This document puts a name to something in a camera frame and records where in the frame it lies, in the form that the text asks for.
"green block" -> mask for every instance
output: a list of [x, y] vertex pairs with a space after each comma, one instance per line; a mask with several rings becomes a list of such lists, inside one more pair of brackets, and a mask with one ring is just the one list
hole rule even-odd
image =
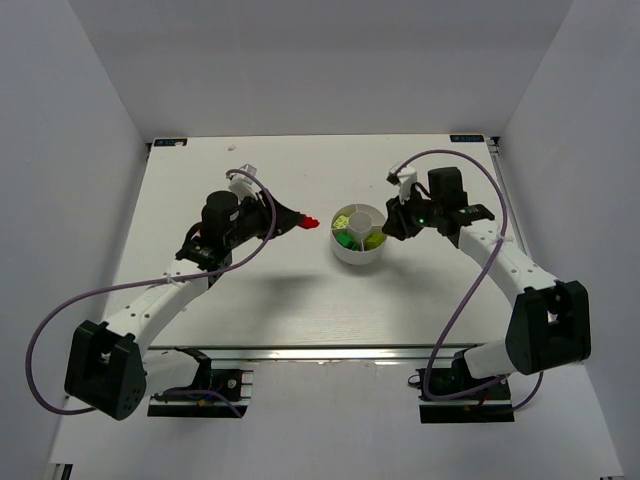
[[336, 240], [338, 240], [338, 243], [344, 248], [348, 248], [349, 250], [358, 250], [358, 245], [355, 240], [346, 233], [339, 233]]
[[347, 225], [349, 225], [349, 217], [346, 215], [340, 215], [336, 218], [336, 221], [333, 222], [333, 228], [347, 228]]
[[364, 249], [373, 250], [374, 248], [378, 248], [380, 245], [382, 245], [382, 242], [384, 242], [384, 234], [372, 233], [364, 241]]

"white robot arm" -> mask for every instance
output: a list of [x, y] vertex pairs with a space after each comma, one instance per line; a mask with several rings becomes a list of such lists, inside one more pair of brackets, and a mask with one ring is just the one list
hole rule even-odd
[[[426, 227], [436, 228], [484, 267], [500, 239], [500, 229], [486, 207], [468, 204], [460, 171], [455, 167], [431, 170], [427, 191], [411, 167], [397, 169], [391, 169], [388, 180], [400, 192], [387, 202], [382, 231], [405, 240]], [[529, 375], [581, 361], [591, 352], [586, 289], [577, 281], [559, 281], [512, 240], [501, 240], [488, 273], [513, 307], [511, 321], [504, 339], [456, 356], [451, 378], [461, 390], [498, 375], [516, 371]]]
[[[243, 169], [255, 173], [248, 165]], [[221, 274], [213, 272], [231, 264], [234, 248], [254, 237], [264, 239], [272, 227], [265, 192], [237, 176], [230, 180], [232, 191], [207, 198], [202, 221], [189, 230], [164, 273], [166, 284], [149, 287], [102, 323], [87, 320], [76, 329], [65, 378], [68, 394], [121, 420], [145, 396], [181, 387], [209, 388], [211, 361], [206, 355], [195, 349], [147, 350], [176, 315], [218, 281]], [[276, 212], [273, 237], [296, 226], [318, 226], [311, 217], [271, 200]], [[205, 272], [212, 275], [188, 278]]]

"white backdrop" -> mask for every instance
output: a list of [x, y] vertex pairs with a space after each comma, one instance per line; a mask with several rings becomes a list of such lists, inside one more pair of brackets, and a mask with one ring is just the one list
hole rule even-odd
[[571, 0], [70, 0], [145, 140], [500, 134]]
[[590, 292], [591, 380], [625, 478], [640, 478], [640, 3], [578, 1], [504, 138], [535, 258]]
[[[2, 2], [0, 64], [0, 478], [31, 480], [58, 417], [27, 390], [29, 337], [57, 304], [113, 278], [145, 152], [66, 0]], [[72, 329], [101, 311], [85, 302], [43, 335], [36, 379], [52, 402]]]

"round white container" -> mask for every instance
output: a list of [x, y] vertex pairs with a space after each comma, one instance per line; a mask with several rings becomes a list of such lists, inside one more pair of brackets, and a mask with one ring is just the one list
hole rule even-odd
[[[333, 226], [341, 215], [349, 218], [347, 228], [335, 228]], [[341, 208], [331, 219], [331, 250], [336, 257], [350, 265], [366, 265], [374, 262], [382, 255], [384, 246], [387, 243], [386, 235], [384, 241], [373, 250], [364, 249], [365, 240], [372, 233], [382, 233], [382, 226], [385, 221], [386, 219], [382, 212], [371, 205], [354, 203]], [[350, 250], [340, 245], [336, 237], [341, 233], [346, 233], [355, 240], [358, 250]]]

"white cable clip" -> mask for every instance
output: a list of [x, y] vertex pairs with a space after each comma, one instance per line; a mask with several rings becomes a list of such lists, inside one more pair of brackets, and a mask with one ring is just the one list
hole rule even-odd
[[[239, 170], [244, 170], [254, 176], [258, 171], [256, 167], [248, 163], [240, 167]], [[231, 192], [233, 192], [240, 200], [243, 200], [246, 197], [258, 198], [258, 191], [254, 188], [253, 180], [249, 177], [238, 173], [232, 173], [231, 175], [228, 175], [227, 178], [230, 180], [229, 190], [231, 190]]]
[[180, 285], [178, 284], [178, 282], [176, 282], [173, 277], [171, 276], [171, 272], [167, 272], [167, 283], [170, 283], [172, 285], [175, 285], [176, 287], [179, 287]]
[[504, 245], [505, 243], [509, 243], [509, 242], [515, 242], [515, 238], [511, 235], [500, 235], [500, 231], [496, 232], [496, 236], [494, 237], [493, 240], [491, 240], [491, 242], [489, 243], [489, 245], [495, 245], [496, 243], [498, 243], [498, 240], [502, 240], [502, 244]]
[[398, 183], [396, 184], [400, 189], [398, 198], [400, 199], [400, 204], [404, 204], [411, 196], [411, 186], [418, 181], [418, 172], [416, 172], [413, 167], [404, 167], [398, 171], [401, 165], [402, 162], [396, 163], [391, 170], [389, 170], [389, 175], [395, 175], [398, 179]]

